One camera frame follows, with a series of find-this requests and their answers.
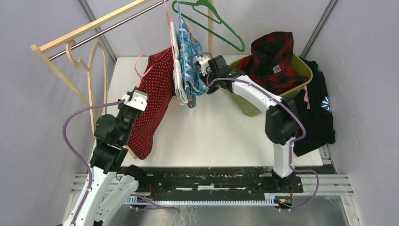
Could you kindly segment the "green hanger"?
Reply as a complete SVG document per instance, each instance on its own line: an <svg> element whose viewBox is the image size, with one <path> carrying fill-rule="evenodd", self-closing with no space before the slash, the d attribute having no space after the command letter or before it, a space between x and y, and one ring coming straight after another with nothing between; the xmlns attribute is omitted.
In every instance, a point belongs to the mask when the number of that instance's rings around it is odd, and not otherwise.
<svg viewBox="0 0 399 226"><path fill-rule="evenodd" d="M237 51L244 53L246 50L246 45L244 43L244 40L242 37L224 20L222 17L219 15L217 9L215 8L214 4L211 3L210 0L196 0L194 2L190 1L184 1L180 0L180 7L181 6L189 6L194 10L195 12L199 13L200 15L203 15L208 19L208 21L211 21L213 23L216 23L218 25L222 25L224 28L226 28L235 38L238 39L240 45L234 44L232 41L228 40L226 37L222 36L221 34L217 33L214 31L214 28L211 28L210 25L205 26L204 24L201 24L197 20L189 17L188 15L184 14L181 11L182 17L185 19L191 21L195 25L199 26L200 28L204 29L207 31L209 34L212 34L213 36L217 37L218 39L222 40L229 46L233 47ZM176 5L176 0L172 2L172 9L175 13L177 13L177 5Z"/></svg>

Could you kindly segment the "red plaid shirt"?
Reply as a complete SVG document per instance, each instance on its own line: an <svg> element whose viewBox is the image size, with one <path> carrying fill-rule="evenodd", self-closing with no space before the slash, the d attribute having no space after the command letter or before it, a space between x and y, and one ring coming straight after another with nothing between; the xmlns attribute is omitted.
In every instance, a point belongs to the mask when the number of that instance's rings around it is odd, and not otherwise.
<svg viewBox="0 0 399 226"><path fill-rule="evenodd" d="M292 32L271 32L251 43L251 56L237 68L269 92L280 95L309 80L291 65L294 49Z"/></svg>

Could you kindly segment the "red polka dot garment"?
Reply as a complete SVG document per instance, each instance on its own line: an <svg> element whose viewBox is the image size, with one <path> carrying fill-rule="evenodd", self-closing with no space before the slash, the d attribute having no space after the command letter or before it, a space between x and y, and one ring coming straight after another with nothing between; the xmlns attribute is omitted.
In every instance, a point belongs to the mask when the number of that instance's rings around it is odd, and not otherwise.
<svg viewBox="0 0 399 226"><path fill-rule="evenodd" d="M140 160L148 157L152 151L154 134L160 125L169 105L175 96L174 59L169 47L148 57L148 64L138 86L138 90L148 95L147 107L137 118L128 147Z"/></svg>

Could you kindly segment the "wooden hanger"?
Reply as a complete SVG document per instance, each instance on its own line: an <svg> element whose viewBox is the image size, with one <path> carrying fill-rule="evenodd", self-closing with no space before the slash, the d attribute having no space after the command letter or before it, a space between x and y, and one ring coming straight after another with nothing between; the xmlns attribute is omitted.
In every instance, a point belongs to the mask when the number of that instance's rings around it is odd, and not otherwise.
<svg viewBox="0 0 399 226"><path fill-rule="evenodd" d="M93 64L94 64L94 59L96 52L100 50L103 56L103 72L104 72L104 97L103 97L103 103L107 104L108 103L108 65L107 65L107 56L106 52L103 48L103 45L97 41L95 45L93 46L91 52L90 52L90 57L88 60L88 64L86 64L81 58L76 59L73 56L72 53L72 46L76 44L75 40L71 40L65 44L65 50L67 57L69 61L74 65L76 68L83 68L86 73L87 73L87 82L88 82L88 106L93 106L94 105L94 94L93 94Z"/></svg>

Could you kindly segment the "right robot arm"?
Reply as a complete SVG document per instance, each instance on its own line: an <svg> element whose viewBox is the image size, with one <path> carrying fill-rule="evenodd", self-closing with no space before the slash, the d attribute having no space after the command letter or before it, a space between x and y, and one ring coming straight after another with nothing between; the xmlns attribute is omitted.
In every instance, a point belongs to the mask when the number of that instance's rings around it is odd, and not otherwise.
<svg viewBox="0 0 399 226"><path fill-rule="evenodd" d="M272 94L240 69L231 69L223 56L197 56L196 60L202 80L209 87L209 93L219 88L226 89L265 114L264 131L273 143L274 151L271 184L277 192L286 191L295 177L292 154L300 128L295 102Z"/></svg>

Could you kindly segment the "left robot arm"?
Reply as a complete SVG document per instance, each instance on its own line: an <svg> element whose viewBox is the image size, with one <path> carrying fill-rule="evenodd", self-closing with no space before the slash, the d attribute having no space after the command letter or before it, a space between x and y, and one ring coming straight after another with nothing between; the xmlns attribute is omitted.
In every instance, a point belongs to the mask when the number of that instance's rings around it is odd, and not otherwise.
<svg viewBox="0 0 399 226"><path fill-rule="evenodd" d="M96 121L96 146L87 163L88 176L65 226L106 226L131 193L147 188L146 176L132 174L140 171L138 167L122 167L128 152L125 146L147 103L123 99L116 105L117 116L104 114Z"/></svg>

